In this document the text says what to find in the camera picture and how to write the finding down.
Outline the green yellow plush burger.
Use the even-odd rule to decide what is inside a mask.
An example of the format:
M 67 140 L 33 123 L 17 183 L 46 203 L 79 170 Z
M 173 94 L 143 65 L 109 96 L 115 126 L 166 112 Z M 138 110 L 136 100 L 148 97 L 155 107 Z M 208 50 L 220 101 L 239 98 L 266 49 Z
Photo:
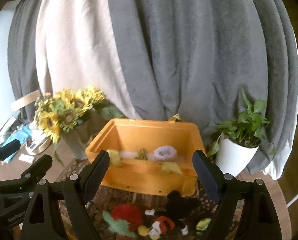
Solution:
M 196 225 L 196 230 L 197 231 L 205 231 L 210 222 L 211 222 L 210 218 L 201 219 Z

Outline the red strawberry plush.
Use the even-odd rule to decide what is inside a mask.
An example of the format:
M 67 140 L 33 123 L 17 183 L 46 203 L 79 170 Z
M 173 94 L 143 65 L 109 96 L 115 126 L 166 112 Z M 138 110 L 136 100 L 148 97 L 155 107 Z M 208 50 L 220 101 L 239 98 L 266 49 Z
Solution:
M 117 205 L 111 212 L 103 211 L 102 216 L 111 233 L 129 238 L 137 238 L 135 232 L 143 224 L 142 212 L 132 204 Z

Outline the mickey mouse plush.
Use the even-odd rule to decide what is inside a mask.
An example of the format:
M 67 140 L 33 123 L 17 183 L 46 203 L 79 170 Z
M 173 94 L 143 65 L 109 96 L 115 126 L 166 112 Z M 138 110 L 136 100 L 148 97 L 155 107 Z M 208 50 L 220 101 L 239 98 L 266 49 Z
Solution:
M 193 197 L 183 197 L 179 191 L 173 190 L 167 195 L 167 202 L 162 210 L 145 210 L 145 215 L 155 217 L 150 228 L 144 225 L 138 227 L 138 235 L 159 239 L 167 235 L 175 228 L 179 228 L 182 235 L 189 233 L 188 226 L 184 220 L 197 210 L 201 201 Z

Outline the small white box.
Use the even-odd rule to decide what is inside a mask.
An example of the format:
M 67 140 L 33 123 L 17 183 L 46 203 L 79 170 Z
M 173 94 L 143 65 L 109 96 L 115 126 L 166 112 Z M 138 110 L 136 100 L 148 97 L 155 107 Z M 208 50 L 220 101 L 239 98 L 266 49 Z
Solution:
M 26 163 L 29 163 L 29 164 L 33 164 L 34 160 L 35 160 L 35 157 L 32 156 L 32 155 L 25 155 L 25 154 L 21 154 L 19 156 L 19 160 L 20 161 L 24 161 Z

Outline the white plant pot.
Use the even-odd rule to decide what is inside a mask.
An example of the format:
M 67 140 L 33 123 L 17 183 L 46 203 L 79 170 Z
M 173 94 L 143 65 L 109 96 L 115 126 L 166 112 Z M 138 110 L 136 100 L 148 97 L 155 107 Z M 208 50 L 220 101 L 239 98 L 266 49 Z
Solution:
M 222 173 L 229 173 L 233 177 L 238 176 L 245 169 L 259 148 L 241 146 L 224 136 L 220 137 L 219 146 L 215 163 Z

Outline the white device on stand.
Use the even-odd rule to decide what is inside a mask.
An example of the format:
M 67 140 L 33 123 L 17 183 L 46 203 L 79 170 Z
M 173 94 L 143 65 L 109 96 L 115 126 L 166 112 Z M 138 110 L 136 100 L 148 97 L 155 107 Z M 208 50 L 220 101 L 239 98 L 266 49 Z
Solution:
M 29 155 L 38 155 L 47 150 L 51 143 L 51 139 L 43 131 L 33 129 L 31 136 L 26 140 L 25 149 Z

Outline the grey ribbed vase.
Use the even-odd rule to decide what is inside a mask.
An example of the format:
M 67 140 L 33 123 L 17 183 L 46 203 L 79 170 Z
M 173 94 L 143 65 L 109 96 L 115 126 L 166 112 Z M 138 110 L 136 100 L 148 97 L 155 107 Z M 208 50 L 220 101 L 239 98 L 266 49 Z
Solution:
M 61 138 L 69 146 L 73 156 L 79 160 L 87 159 L 85 153 L 87 142 L 89 141 L 89 132 L 83 125 L 78 125 L 67 132 L 61 133 Z

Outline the green potted plant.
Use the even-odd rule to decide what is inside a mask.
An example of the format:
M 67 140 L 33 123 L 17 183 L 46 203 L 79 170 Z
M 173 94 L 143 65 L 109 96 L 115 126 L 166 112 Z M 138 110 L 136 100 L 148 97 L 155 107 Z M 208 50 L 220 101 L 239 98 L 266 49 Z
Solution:
M 207 157 L 211 157 L 221 149 L 220 139 L 228 138 L 235 144 L 246 148 L 257 148 L 265 138 L 264 129 L 269 125 L 269 120 L 263 115 L 267 106 L 266 100 L 257 99 L 251 103 L 244 90 L 241 91 L 245 110 L 240 112 L 237 120 L 228 119 L 215 126 L 220 133 L 212 143 Z

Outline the sunflower bouquet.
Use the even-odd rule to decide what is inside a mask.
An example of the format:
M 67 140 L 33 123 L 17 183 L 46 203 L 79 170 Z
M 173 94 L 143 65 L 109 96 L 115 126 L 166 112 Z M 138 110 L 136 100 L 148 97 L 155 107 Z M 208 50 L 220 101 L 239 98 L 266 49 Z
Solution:
M 124 118 L 124 114 L 109 100 L 103 91 L 92 87 L 77 91 L 68 88 L 56 94 L 46 93 L 35 101 L 34 120 L 57 148 L 61 133 L 78 125 L 83 125 L 89 132 L 90 142 L 105 124 L 114 118 Z

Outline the orange plastic storage box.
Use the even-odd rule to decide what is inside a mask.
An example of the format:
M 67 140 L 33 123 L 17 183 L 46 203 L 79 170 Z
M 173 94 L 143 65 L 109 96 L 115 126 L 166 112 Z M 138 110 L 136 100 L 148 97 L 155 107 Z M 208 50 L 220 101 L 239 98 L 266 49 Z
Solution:
M 161 146 L 177 150 L 175 161 L 156 161 L 153 151 Z M 114 189 L 165 196 L 177 190 L 195 193 L 197 174 L 192 165 L 196 150 L 204 150 L 195 124 L 175 121 L 112 119 L 86 148 L 93 162 L 102 151 L 116 155 L 101 184 Z

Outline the beige curtain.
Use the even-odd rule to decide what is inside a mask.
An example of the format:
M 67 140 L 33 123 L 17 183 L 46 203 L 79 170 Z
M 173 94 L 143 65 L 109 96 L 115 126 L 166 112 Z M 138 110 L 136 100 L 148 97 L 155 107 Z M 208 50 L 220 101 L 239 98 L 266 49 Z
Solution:
M 42 93 L 96 87 L 125 116 L 140 118 L 127 91 L 108 0 L 42 0 L 35 57 Z

